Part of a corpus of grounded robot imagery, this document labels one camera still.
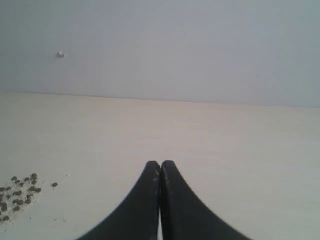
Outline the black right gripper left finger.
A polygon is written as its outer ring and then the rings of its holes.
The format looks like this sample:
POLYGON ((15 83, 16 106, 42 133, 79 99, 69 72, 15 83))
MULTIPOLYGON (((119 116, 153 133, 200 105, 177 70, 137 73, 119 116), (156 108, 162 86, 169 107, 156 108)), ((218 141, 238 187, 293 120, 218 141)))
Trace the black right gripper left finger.
POLYGON ((115 210, 80 240, 157 240, 160 165, 148 161, 137 182, 115 210))

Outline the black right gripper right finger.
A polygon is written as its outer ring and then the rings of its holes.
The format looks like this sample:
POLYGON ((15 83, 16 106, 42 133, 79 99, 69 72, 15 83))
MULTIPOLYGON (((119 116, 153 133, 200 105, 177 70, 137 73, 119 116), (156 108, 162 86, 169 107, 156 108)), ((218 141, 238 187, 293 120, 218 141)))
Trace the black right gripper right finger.
POLYGON ((161 165, 160 215, 164 240, 247 238, 214 214, 198 198, 172 160, 165 160, 161 165))

